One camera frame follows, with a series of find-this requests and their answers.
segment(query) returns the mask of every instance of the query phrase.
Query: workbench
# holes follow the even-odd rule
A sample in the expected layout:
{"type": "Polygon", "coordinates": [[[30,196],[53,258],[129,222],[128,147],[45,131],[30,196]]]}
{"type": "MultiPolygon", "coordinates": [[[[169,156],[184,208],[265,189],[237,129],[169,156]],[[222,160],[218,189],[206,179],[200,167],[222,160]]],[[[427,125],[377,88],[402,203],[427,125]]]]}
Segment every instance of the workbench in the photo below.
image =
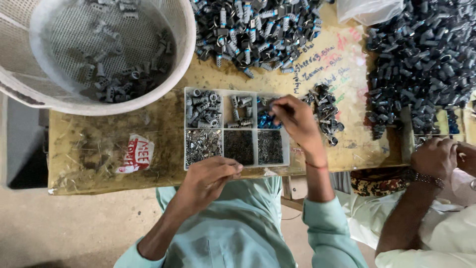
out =
{"type": "MultiPolygon", "coordinates": [[[[337,146],[327,148],[330,171],[406,165],[400,139],[387,128],[373,140],[366,120],[367,73],[372,55],[365,47],[364,27],[355,21],[337,23],[336,6],[322,8],[321,34],[301,49],[294,73],[283,74],[251,67],[249,79],[227,61],[219,69],[214,60],[194,56],[179,83],[156,102],[130,113],[112,116],[79,116],[50,112],[49,193],[99,194],[156,186],[180,185],[184,171],[184,87],[272,92],[304,96],[316,83],[327,84],[335,94],[336,116],[345,130],[336,134],[337,146]],[[138,134],[155,144],[150,168],[117,174],[127,152],[129,136],[138,134]]],[[[270,175],[303,175],[303,151],[291,140],[290,166],[248,168],[242,178],[270,175]]]]}

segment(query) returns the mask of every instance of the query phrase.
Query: patterned cloth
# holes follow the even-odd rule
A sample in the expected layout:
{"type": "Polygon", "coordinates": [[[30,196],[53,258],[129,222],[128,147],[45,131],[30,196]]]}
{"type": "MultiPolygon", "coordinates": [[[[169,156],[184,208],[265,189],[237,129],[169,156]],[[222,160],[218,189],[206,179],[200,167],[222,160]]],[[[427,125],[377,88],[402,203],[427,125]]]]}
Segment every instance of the patterned cloth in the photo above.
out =
{"type": "Polygon", "coordinates": [[[352,171],[351,186],[359,196],[387,196],[404,190],[414,180],[409,167],[385,167],[352,171]]]}

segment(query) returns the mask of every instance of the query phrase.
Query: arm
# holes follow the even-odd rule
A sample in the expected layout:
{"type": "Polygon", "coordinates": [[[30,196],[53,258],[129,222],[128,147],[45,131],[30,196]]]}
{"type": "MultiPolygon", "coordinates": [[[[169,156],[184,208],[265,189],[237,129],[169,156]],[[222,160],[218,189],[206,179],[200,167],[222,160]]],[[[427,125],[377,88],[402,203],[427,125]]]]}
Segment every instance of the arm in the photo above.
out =
{"type": "Polygon", "coordinates": [[[167,248],[182,223],[217,199],[225,183],[238,178],[241,170],[243,165],[220,156],[192,164],[159,221],[119,258],[114,267],[161,267],[167,248]]]}
{"type": "Polygon", "coordinates": [[[288,95],[273,102],[275,124],[281,121],[306,155],[307,198],[303,221],[309,226],[308,241],[313,267],[367,267],[329,180],[327,154],[311,108],[288,95]]]}
{"type": "MultiPolygon", "coordinates": [[[[411,162],[419,174],[448,181],[456,168],[456,146],[450,139],[431,139],[412,154],[411,162]]],[[[421,220],[440,191],[436,181],[412,182],[385,222],[375,255],[395,249],[418,249],[421,220]]]]}

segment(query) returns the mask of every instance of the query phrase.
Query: sticker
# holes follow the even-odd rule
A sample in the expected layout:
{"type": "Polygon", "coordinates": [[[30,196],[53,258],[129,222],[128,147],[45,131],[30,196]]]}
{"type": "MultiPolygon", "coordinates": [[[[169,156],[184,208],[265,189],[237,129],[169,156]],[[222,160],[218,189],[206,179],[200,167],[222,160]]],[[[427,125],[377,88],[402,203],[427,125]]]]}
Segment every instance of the sticker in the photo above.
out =
{"type": "Polygon", "coordinates": [[[117,168],[116,173],[132,173],[138,170],[149,169],[153,154],[153,142],[137,134],[132,134],[129,137],[124,164],[117,168]]]}

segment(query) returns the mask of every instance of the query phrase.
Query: forearm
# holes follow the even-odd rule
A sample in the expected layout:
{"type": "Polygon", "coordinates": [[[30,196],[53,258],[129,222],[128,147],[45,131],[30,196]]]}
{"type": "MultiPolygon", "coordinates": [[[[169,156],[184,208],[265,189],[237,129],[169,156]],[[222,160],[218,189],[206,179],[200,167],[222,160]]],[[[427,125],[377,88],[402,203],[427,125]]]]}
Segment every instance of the forearm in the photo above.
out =
{"type": "Polygon", "coordinates": [[[187,219],[173,203],[174,199],[170,201],[159,221],[137,244],[137,250],[144,258],[149,260],[163,258],[175,233],[187,219]]]}
{"type": "Polygon", "coordinates": [[[328,202],[334,199],[334,191],[329,179],[327,155],[324,147],[306,152],[307,198],[313,202],[328,202]]]}
{"type": "Polygon", "coordinates": [[[421,220],[440,191],[426,182],[410,184],[382,228],[376,256],[380,252],[417,247],[421,220]]]}

